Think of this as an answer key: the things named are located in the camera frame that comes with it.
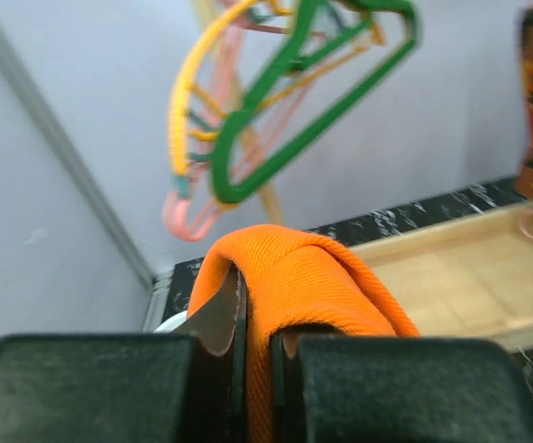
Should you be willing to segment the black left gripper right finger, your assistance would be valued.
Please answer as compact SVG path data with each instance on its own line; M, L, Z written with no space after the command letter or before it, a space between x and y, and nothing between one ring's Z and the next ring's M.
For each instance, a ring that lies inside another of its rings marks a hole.
M533 396L493 341L310 325L270 352L280 442L533 442Z

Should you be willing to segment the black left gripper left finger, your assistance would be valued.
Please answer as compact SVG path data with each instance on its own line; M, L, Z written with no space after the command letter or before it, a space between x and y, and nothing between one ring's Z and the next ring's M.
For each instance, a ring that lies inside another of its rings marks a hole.
M172 332L0 339L0 442L243 442L247 288Z

